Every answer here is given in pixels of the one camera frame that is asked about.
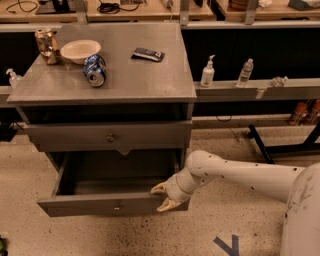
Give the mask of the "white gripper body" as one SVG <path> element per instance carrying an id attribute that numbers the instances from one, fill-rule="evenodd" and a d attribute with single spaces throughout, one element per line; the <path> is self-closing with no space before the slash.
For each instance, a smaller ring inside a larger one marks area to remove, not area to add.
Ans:
<path id="1" fill-rule="evenodd" d="M 174 174 L 165 182 L 168 198 L 175 203 L 187 201 L 193 192 L 200 187 L 200 178 L 187 168 Z"/>

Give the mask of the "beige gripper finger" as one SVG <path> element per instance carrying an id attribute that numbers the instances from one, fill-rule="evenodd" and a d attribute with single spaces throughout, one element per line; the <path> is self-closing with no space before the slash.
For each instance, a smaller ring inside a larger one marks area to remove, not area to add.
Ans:
<path id="1" fill-rule="evenodd" d="M 155 185 L 151 190 L 150 190 L 151 194 L 166 194 L 166 187 L 165 187 L 165 183 L 161 182 L 157 185 Z"/>
<path id="2" fill-rule="evenodd" d="M 175 201 L 173 199 L 170 199 L 169 197 L 167 197 L 163 203 L 157 208 L 158 212 L 165 212 L 165 211 L 169 211 L 172 210 L 174 208 L 177 208 L 178 206 L 180 206 L 182 204 L 181 201 Z"/>

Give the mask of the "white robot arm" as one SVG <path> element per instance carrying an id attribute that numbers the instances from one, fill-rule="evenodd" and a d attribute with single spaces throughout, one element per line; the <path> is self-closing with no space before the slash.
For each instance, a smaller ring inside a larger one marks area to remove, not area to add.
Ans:
<path id="1" fill-rule="evenodd" d="M 308 167 L 226 160 L 191 152 L 184 168 L 151 189 L 166 195 L 157 208 L 171 210 L 215 178 L 247 186 L 286 204 L 280 256 L 320 256 L 320 164 Z"/>

